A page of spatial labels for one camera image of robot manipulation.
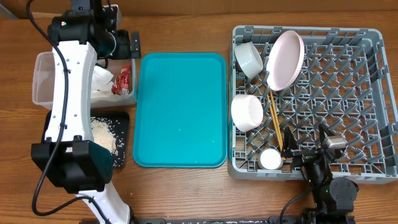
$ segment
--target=wooden table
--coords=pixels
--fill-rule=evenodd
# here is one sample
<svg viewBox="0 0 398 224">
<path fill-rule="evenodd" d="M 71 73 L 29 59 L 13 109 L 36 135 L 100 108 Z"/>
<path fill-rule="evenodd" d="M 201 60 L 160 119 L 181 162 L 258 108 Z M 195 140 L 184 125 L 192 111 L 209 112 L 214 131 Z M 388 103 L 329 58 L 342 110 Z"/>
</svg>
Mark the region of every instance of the wooden table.
<svg viewBox="0 0 398 224">
<path fill-rule="evenodd" d="M 50 20 L 40 21 L 45 26 Z M 150 52 L 217 52 L 228 63 L 231 33 L 236 25 L 368 27 L 381 31 L 390 73 L 398 87 L 398 13 L 314 12 L 224 16 L 130 17 L 122 28 L 140 32 L 142 55 Z M 29 21 L 0 21 L 0 223 L 78 223 L 94 216 L 77 202 L 49 217 L 31 210 L 41 174 L 30 159 L 30 145 L 39 142 L 47 110 L 32 103 L 32 76 L 36 56 L 50 45 Z M 114 171 L 113 183 L 121 198 L 139 218 L 261 218 L 278 215 L 292 197 L 302 192 L 303 181 L 235 180 L 227 165 L 217 169 L 148 169 L 131 156 L 135 106 L 118 108 L 131 116 L 125 168 Z M 358 223 L 397 223 L 398 182 L 360 185 L 355 201 Z M 39 210 L 50 210 L 73 195 L 48 180 L 39 197 Z M 289 207 L 299 214 L 312 206 L 311 197 Z"/>
</svg>

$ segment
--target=wooden chopsticks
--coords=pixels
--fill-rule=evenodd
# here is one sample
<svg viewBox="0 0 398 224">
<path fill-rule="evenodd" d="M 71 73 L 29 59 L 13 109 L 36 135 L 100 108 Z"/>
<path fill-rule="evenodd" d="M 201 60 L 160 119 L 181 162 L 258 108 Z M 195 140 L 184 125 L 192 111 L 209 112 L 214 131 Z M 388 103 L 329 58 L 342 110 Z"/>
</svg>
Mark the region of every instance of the wooden chopsticks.
<svg viewBox="0 0 398 224">
<path fill-rule="evenodd" d="M 270 93 L 271 93 L 272 105 L 269 108 L 269 110 L 271 111 L 272 120 L 274 122 L 275 132 L 276 132 L 276 136 L 277 136 L 278 143 L 279 143 L 279 150 L 282 152 L 283 143 L 282 143 L 282 135 L 280 133 L 280 128 L 279 128 L 278 115 L 276 113 L 276 107 L 275 107 L 274 96 L 272 95 L 272 91 L 270 91 Z"/>
</svg>

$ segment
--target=white ceramic bowl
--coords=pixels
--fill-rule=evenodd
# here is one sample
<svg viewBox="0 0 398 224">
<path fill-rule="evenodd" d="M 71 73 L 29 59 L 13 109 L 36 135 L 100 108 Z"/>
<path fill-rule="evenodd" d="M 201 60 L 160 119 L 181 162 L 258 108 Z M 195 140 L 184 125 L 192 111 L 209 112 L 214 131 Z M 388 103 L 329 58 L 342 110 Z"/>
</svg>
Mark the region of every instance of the white ceramic bowl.
<svg viewBox="0 0 398 224">
<path fill-rule="evenodd" d="M 236 60 L 248 78 L 254 78 L 262 71 L 263 63 L 260 53 L 252 43 L 244 43 L 235 47 Z"/>
<path fill-rule="evenodd" d="M 232 100 L 231 116 L 235 126 L 246 132 L 260 126 L 264 112 L 256 96 L 238 94 Z"/>
</svg>

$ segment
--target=red packet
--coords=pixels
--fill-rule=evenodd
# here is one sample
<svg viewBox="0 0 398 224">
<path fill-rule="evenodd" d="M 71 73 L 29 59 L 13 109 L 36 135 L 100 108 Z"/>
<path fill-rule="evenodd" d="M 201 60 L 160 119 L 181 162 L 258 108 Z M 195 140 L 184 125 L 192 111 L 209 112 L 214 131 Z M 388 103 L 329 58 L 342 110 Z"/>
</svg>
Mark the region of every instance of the red packet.
<svg viewBox="0 0 398 224">
<path fill-rule="evenodd" d="M 129 94 L 129 81 L 130 81 L 131 68 L 129 65 L 123 66 L 120 75 L 118 75 L 112 86 L 113 94 L 127 95 Z"/>
</svg>

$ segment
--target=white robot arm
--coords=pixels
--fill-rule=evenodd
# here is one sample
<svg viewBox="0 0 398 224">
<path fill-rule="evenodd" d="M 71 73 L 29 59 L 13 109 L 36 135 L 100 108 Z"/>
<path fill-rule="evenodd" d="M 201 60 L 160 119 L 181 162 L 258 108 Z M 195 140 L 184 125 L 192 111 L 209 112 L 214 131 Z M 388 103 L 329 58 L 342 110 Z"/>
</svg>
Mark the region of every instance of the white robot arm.
<svg viewBox="0 0 398 224">
<path fill-rule="evenodd" d="M 111 182 L 111 154 L 93 142 L 90 125 L 91 79 L 95 63 L 105 57 L 131 58 L 128 32 L 116 30 L 120 15 L 117 6 L 102 7 L 101 0 L 71 2 L 72 9 L 61 17 L 54 17 L 49 26 L 48 37 L 54 46 L 55 62 L 53 108 L 43 141 L 32 145 L 32 160 L 44 172 L 42 177 L 47 176 L 56 187 L 63 187 L 68 193 L 82 198 L 100 223 L 134 223 L 132 210 L 121 200 Z M 57 51 L 66 62 L 67 76 Z M 66 77 L 68 103 L 65 113 Z M 36 189 L 32 209 L 37 215 L 50 215 L 57 209 L 42 213 L 35 208 L 43 179 Z"/>
</svg>

